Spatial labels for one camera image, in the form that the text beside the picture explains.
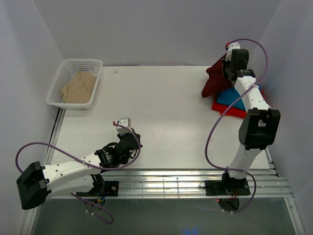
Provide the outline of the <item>dark red t shirt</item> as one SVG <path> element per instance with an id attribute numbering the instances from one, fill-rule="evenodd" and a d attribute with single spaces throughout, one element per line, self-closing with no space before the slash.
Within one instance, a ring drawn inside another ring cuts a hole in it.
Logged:
<path id="1" fill-rule="evenodd" d="M 226 54 L 223 55 L 213 66 L 206 70 L 208 80 L 201 92 L 202 98 L 217 95 L 218 93 L 232 87 L 232 83 L 227 78 L 223 78 L 222 60 L 225 56 Z"/>

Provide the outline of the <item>white plastic basket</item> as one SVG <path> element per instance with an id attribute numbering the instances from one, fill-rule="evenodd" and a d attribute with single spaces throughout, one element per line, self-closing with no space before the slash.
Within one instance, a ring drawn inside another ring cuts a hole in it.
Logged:
<path id="1" fill-rule="evenodd" d="M 69 110 L 90 110 L 103 62 L 98 59 L 66 59 L 52 81 L 48 105 Z"/>

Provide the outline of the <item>beige t shirt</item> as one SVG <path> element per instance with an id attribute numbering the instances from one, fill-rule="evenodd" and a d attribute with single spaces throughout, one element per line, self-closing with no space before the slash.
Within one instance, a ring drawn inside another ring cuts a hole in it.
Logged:
<path id="1" fill-rule="evenodd" d="M 79 71 L 60 90 L 65 103 L 85 104 L 90 101 L 96 83 L 96 76 L 89 72 Z"/>

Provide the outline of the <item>folded orange red t shirt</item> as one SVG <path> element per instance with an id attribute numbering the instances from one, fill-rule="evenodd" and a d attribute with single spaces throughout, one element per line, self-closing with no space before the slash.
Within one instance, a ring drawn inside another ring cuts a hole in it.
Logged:
<path id="1" fill-rule="evenodd" d="M 237 117 L 237 118 L 245 118 L 246 116 L 246 111 L 241 111 L 241 110 L 237 110 L 237 109 L 232 109 L 232 110 L 228 110 L 225 114 L 226 116 L 232 116 L 232 117 Z"/>

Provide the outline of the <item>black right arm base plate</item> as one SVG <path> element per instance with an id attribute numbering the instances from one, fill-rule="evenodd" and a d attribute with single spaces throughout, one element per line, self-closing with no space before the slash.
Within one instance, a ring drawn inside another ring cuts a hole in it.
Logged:
<path id="1" fill-rule="evenodd" d="M 245 182 L 242 186 L 224 186 L 221 180 L 207 180 L 204 181 L 205 195 L 206 196 L 248 196 L 250 189 Z"/>

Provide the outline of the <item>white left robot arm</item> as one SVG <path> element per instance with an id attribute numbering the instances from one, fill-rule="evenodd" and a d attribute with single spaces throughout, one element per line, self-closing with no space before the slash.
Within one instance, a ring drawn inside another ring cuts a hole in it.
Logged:
<path id="1" fill-rule="evenodd" d="M 42 165 L 31 163 L 16 180 L 23 210 L 43 204 L 49 197 L 77 192 L 82 196 L 97 196 L 104 190 L 101 173 L 122 169 L 130 165 L 130 159 L 138 156 L 142 147 L 140 134 L 131 131 L 118 134 L 119 142 L 111 142 L 103 148 L 62 164 Z"/>

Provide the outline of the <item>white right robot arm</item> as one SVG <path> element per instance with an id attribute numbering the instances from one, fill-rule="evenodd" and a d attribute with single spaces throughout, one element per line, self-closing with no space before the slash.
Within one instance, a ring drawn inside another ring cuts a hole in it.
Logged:
<path id="1" fill-rule="evenodd" d="M 247 68 L 248 59 L 248 50 L 231 44 L 222 60 L 223 77 L 233 84 L 246 110 L 239 128 L 239 149 L 222 175 L 221 189 L 226 194 L 247 188 L 246 173 L 255 158 L 273 144 L 281 117 L 264 100 L 253 70 Z"/>

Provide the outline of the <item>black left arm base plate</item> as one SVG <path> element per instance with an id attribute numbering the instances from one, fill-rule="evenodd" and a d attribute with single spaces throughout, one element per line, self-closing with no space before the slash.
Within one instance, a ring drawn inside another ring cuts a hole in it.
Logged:
<path id="1" fill-rule="evenodd" d="M 82 196 L 102 197 L 118 196 L 119 181 L 104 181 L 102 186 L 94 186 L 89 192 L 83 193 Z"/>

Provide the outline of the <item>aluminium rail frame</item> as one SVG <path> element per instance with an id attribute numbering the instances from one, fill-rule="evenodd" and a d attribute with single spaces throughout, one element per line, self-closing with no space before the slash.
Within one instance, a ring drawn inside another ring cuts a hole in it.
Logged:
<path id="1" fill-rule="evenodd" d="M 250 190 L 256 184 L 256 197 L 292 197 L 287 178 L 274 169 L 252 170 L 247 178 Z M 191 199 L 205 198 L 204 181 L 219 180 L 220 170 L 120 170 L 102 174 L 105 181 L 118 181 L 118 199 Z"/>

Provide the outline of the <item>folded blue t shirt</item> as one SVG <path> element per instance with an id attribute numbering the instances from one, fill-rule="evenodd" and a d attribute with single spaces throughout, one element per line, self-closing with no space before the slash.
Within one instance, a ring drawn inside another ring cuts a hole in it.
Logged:
<path id="1" fill-rule="evenodd" d="M 240 96 L 241 95 L 238 93 L 238 91 L 234 87 L 231 87 L 222 92 L 219 92 L 217 95 L 215 95 L 213 105 L 212 105 L 212 110 L 224 112 Z M 230 110 L 237 109 L 241 111 L 246 111 L 246 106 L 243 101 L 243 99 L 246 97 L 247 95 L 245 95 L 243 98 L 237 101 L 230 108 Z"/>

